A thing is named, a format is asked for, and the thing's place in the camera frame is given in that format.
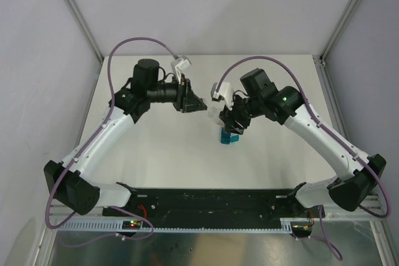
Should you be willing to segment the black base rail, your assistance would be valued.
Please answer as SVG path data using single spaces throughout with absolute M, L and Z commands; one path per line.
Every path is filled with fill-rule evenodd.
M 121 211 L 110 207 L 103 216 L 128 211 L 157 229 L 279 229 L 282 218 L 318 217 L 317 207 L 302 207 L 293 189 L 136 189 Z

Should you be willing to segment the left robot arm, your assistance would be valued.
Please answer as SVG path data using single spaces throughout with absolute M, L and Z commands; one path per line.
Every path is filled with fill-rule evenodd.
M 184 75 L 191 65 L 187 57 L 171 63 L 170 82 L 159 79 L 159 62 L 141 59 L 133 68 L 133 75 L 113 94 L 109 108 L 90 136 L 62 161 L 49 161 L 44 166 L 47 187 L 54 199 L 80 215 L 95 207 L 116 206 L 126 216 L 138 209 L 133 189 L 124 183 L 95 183 L 93 176 L 99 161 L 116 141 L 150 109 L 152 103 L 171 103 L 176 111 L 192 113 L 207 109 L 204 101 L 191 88 Z

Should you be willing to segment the left aluminium frame post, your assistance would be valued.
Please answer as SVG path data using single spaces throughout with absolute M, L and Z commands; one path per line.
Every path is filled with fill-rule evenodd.
M 76 0 L 64 0 L 65 5 L 67 6 L 72 18 L 74 19 L 77 27 L 79 28 L 80 32 L 82 33 L 84 39 L 89 45 L 90 50 L 96 57 L 96 59 L 102 63 L 104 60 L 104 56 L 100 51 L 100 47 L 98 46 L 92 31 L 85 20 L 84 15 L 82 14 L 79 5 L 77 4 Z

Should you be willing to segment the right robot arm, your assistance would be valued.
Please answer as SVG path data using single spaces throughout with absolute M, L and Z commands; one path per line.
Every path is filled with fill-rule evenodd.
M 324 123 L 300 92 L 291 86 L 278 90 L 265 71 L 256 68 L 240 78 L 246 97 L 236 95 L 227 82 L 216 84 L 213 97 L 224 100 L 219 117 L 225 131 L 241 135 L 253 118 L 264 116 L 296 133 L 326 160 L 335 176 L 317 183 L 302 183 L 288 201 L 292 215 L 303 216 L 311 207 L 336 204 L 354 211 L 377 185 L 387 164 L 380 155 L 370 156 Z

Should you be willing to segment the right aluminium frame post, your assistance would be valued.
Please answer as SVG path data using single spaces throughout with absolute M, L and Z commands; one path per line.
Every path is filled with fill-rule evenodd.
M 327 40 L 322 52 L 319 55 L 321 62 L 325 62 L 333 51 L 336 43 L 339 41 L 341 35 L 344 33 L 345 28 L 348 26 L 351 18 L 355 14 L 362 0 L 349 0 L 345 5 L 343 12 L 341 13 L 330 37 Z

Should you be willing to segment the aluminium frame post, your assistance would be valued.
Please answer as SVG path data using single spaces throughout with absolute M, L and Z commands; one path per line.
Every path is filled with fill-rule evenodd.
M 349 0 L 345 5 L 343 12 L 341 13 L 330 37 L 327 40 L 322 52 L 319 55 L 321 62 L 325 62 L 333 51 L 336 43 L 339 41 L 341 35 L 344 33 L 345 28 L 348 26 L 351 18 L 355 14 L 362 0 Z
M 104 56 L 100 51 L 100 47 L 98 46 L 92 31 L 85 20 L 84 15 L 82 14 L 79 5 L 77 4 L 76 0 L 64 0 L 65 5 L 67 6 L 72 18 L 74 19 L 77 27 L 79 28 L 80 32 L 82 33 L 84 39 L 89 45 L 90 50 L 96 57 L 96 59 L 102 63 L 104 60 Z

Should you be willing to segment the teal weekly pill organizer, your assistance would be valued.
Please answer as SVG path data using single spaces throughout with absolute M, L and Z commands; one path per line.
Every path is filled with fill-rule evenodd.
M 230 145 L 231 143 L 239 141 L 239 135 L 235 133 L 229 133 L 225 131 L 224 128 L 221 128 L 219 141 L 222 145 Z

